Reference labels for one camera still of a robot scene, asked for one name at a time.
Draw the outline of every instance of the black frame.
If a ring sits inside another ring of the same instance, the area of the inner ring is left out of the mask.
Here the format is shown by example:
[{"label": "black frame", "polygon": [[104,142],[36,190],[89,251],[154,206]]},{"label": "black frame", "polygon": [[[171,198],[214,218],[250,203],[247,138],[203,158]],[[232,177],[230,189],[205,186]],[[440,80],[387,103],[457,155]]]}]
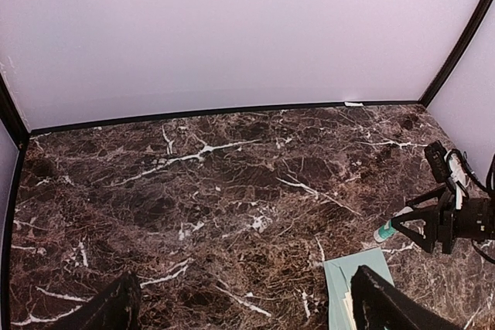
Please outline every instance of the black frame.
[{"label": "black frame", "polygon": [[[424,107],[428,107],[435,98],[436,94],[440,91],[442,86],[449,78],[452,71],[455,69],[457,63],[460,61],[468,45],[476,35],[478,28],[480,27],[484,17],[486,16],[493,0],[480,0],[473,15],[471,16],[466,28],[459,37],[457,44],[452,49],[447,60],[443,64],[440,71],[437,73],[433,81],[429,84],[427,90],[423,93],[419,100],[402,100],[402,101],[368,101],[363,102],[364,106],[377,106],[377,105],[401,105],[401,104],[421,104]],[[15,107],[14,100],[10,96],[9,89],[7,88],[5,81],[0,75],[0,119],[2,120],[5,128],[7,129],[10,137],[14,141],[15,145],[19,149],[19,154],[15,166],[14,176],[12,180],[12,186],[9,194],[9,204],[7,206],[7,213],[5,216],[4,235],[2,241],[2,256],[0,272],[0,323],[2,328],[10,328],[10,307],[9,307],[9,269],[10,269],[10,249],[12,242],[12,225],[14,221],[15,213],[15,201],[17,198],[17,192],[19,189],[19,183],[21,180],[22,166],[26,157],[27,147],[30,137],[33,135],[47,134],[58,131],[72,131],[77,129],[100,127],[106,125],[135,123],[141,121],[154,121],[164,120],[177,117],[192,117],[200,115],[212,115],[212,114],[230,114],[236,112],[253,112],[253,111],[273,111],[273,110],[288,110],[288,109],[304,109],[304,108],[317,108],[317,107],[345,107],[344,102],[330,102],[330,103],[317,103],[317,104],[280,104],[271,106],[254,106],[254,107],[233,107],[215,110],[202,110],[202,111],[187,111],[170,114],[153,114],[138,117],[123,117],[118,119],[92,121],[78,124],[61,125],[51,128],[41,128],[29,132],[26,128],[21,115]]]}]

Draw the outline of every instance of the dark marble countertop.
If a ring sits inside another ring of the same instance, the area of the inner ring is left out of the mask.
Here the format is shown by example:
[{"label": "dark marble countertop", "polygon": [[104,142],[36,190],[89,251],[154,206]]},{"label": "dark marble countertop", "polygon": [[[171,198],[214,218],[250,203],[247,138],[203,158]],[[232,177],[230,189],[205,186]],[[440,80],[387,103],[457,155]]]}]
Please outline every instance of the dark marble countertop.
[{"label": "dark marble countertop", "polygon": [[[36,137],[15,211],[12,328],[43,328],[127,270],[143,288],[143,328],[326,328],[322,260],[375,247],[405,198],[435,187],[423,148],[438,139],[452,146],[414,105]],[[399,235],[381,247],[409,297],[495,328],[495,267],[467,242],[450,256]]]}]

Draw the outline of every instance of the teal paper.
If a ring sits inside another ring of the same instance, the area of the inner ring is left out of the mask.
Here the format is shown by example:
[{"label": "teal paper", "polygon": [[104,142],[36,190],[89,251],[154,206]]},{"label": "teal paper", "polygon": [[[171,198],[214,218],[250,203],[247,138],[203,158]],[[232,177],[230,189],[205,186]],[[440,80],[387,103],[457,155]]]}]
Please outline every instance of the teal paper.
[{"label": "teal paper", "polygon": [[384,254],[379,247],[326,261],[323,266],[329,296],[329,330],[352,329],[343,299],[345,293],[350,291],[350,279],[356,273],[357,268],[362,265],[367,265],[385,280],[394,284]]}]

